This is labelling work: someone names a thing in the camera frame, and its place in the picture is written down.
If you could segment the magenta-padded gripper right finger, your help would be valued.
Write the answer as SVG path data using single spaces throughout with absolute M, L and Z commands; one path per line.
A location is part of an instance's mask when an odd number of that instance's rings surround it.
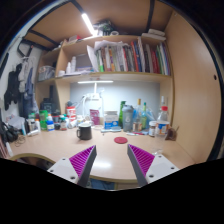
M 140 187 L 178 171 L 178 168 L 161 154 L 153 155 L 131 144 L 127 147 L 127 154 Z

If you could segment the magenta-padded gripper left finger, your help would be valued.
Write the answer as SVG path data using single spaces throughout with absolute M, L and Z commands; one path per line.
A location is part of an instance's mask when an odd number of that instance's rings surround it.
M 70 158 L 61 158 L 48 169 L 48 172 L 85 187 L 96 155 L 96 146 L 90 146 Z

